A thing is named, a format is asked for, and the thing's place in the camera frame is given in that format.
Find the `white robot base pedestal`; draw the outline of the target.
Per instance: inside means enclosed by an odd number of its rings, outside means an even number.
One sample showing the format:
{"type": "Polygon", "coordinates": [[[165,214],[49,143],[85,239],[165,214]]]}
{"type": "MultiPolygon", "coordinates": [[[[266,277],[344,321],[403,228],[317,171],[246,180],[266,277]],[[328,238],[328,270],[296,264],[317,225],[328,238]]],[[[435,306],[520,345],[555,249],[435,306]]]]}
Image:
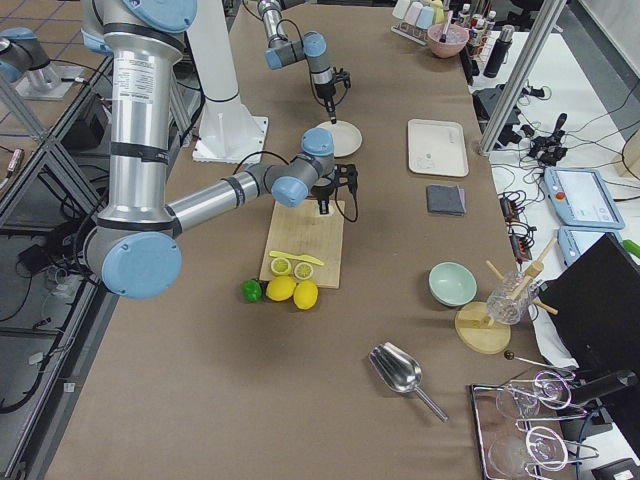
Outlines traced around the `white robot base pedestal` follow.
{"type": "Polygon", "coordinates": [[[239,163],[263,149],[268,119],[241,100],[223,3],[199,1],[187,38],[205,97],[193,159],[239,163]]]}

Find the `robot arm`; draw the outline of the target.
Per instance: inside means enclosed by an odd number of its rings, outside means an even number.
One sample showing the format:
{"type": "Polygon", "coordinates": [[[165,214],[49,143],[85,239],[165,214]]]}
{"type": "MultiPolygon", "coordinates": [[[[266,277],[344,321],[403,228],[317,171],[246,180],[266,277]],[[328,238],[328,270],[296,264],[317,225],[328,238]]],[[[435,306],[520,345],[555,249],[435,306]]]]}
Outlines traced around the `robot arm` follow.
{"type": "Polygon", "coordinates": [[[271,70],[279,70],[304,60],[307,63],[314,98],[325,108],[331,124],[338,122],[336,107],[351,88],[350,73],[337,69],[329,58],[325,37],[317,31],[304,35],[297,29],[298,39],[292,40],[285,31],[284,10],[303,1],[258,1],[257,12],[267,37],[265,59],[271,70]]]}
{"type": "Polygon", "coordinates": [[[220,2],[86,1],[83,14],[86,47],[113,59],[109,200],[84,244],[87,265],[111,292],[132,299],[163,293],[181,270],[177,237],[249,200],[269,194],[289,208],[308,197],[326,205],[337,188],[356,183],[356,168],[336,162],[326,128],[306,131],[289,163],[262,162],[268,121],[240,99],[220,2]],[[173,68],[185,51],[204,100],[197,158],[244,168],[167,202],[173,68]]]}

